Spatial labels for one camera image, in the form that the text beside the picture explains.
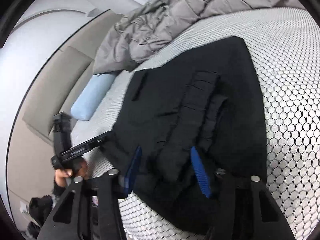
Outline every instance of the light blue cushion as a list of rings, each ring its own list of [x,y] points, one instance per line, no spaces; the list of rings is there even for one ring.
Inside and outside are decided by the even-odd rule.
[[[71,107],[73,118],[89,121],[115,80],[117,73],[93,75]]]

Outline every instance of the mattress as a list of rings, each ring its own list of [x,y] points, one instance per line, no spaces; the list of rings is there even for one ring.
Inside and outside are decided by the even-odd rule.
[[[210,17],[188,28],[136,70],[161,67],[185,50],[229,36],[245,40],[263,93],[267,188],[296,239],[305,239],[320,219],[320,29],[310,14],[274,8]],[[74,145],[112,129],[132,75],[122,71],[92,119],[77,122]],[[98,149],[84,157],[93,177],[112,167]],[[203,239],[176,228],[135,193],[119,200],[119,206],[132,239]]]

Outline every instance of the headboard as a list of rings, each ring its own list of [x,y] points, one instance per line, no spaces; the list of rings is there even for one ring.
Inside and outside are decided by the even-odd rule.
[[[70,109],[92,76],[93,59],[102,40],[122,15],[108,10],[75,32],[52,55],[32,84],[24,104],[28,128],[52,144],[52,117]],[[71,127],[76,120],[71,120]]]

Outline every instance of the metal bolt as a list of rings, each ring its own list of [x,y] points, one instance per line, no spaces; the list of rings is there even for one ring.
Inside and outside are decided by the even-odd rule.
[[[119,173],[119,170],[113,168],[111,170],[108,170],[109,175],[117,175]]]
[[[216,170],[216,174],[218,174],[218,175],[224,175],[224,174],[226,174],[226,171],[225,171],[224,169],[217,169],[217,170]]]
[[[259,176],[253,175],[253,176],[251,176],[251,180],[254,182],[259,182],[260,178],[259,178]]]
[[[79,182],[83,181],[83,178],[82,178],[81,176],[77,176],[77,177],[75,177],[75,178],[73,179],[73,181],[74,181],[75,183],[79,183]]]

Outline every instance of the crumpled blanket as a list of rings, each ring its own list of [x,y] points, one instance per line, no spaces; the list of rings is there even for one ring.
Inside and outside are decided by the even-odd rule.
[[[304,9],[298,0],[149,0],[109,30],[98,48],[93,74],[134,70],[198,20],[274,7]]]

